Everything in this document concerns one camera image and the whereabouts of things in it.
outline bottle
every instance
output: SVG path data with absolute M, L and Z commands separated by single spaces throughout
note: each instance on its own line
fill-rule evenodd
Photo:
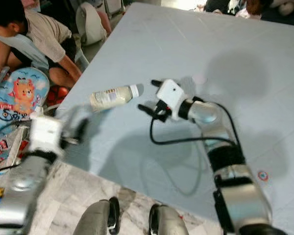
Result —
M 94 92 L 90 96 L 90 103 L 94 111 L 111 109 L 115 106 L 126 104 L 132 98 L 139 97 L 142 91 L 143 85 L 138 84 Z

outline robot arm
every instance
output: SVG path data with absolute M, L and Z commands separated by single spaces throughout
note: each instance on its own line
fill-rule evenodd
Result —
M 238 140 L 222 122 L 222 108 L 199 98 L 190 99 L 170 79 L 162 83 L 157 98 L 160 101 L 154 113 L 145 106 L 140 105 L 139 108 L 155 119 L 165 113 L 174 120 L 190 120 L 201 129 L 214 173 L 217 188 L 214 192 L 215 208 L 223 230 L 242 235 L 285 234 L 271 226 L 270 205 L 246 165 L 240 145 L 236 143 Z
M 72 136 L 64 137 L 62 121 L 45 116 L 33 117 L 29 152 L 19 166 L 2 176 L 7 177 L 7 182 L 0 202 L 0 235 L 28 233 L 50 167 L 64 156 L 64 143 L 79 143 L 86 124 L 84 119 Z

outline bag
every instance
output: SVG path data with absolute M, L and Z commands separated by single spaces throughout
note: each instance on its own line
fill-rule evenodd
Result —
M 84 2 L 78 7 L 76 26 L 84 46 L 107 38 L 107 32 L 101 24 L 101 19 L 96 9 L 88 2 Z
M 7 74 L 5 67 L 0 82 L 0 128 L 21 119 L 28 119 L 37 106 L 42 106 L 49 91 L 49 80 L 35 68 L 23 68 Z M 25 129 L 10 126 L 0 131 L 0 167 L 14 159 Z

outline tabletop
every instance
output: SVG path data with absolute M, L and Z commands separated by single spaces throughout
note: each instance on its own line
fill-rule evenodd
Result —
M 217 223 L 201 143 L 152 144 L 151 118 L 137 109 L 156 101 L 150 81 L 166 78 L 229 109 L 274 225 L 294 233 L 294 26 L 134 3 L 58 110 L 91 121 L 66 162 Z M 92 92 L 137 83 L 139 98 L 85 111 Z M 154 128 L 158 140 L 200 135 L 187 121 Z

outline marble floor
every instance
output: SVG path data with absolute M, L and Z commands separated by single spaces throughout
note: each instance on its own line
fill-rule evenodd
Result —
M 151 206 L 159 203 L 140 193 L 56 162 L 38 201 L 29 235 L 72 235 L 88 206 L 116 196 L 120 202 L 120 235 L 147 235 Z M 215 223 L 179 211 L 190 235 L 221 235 Z

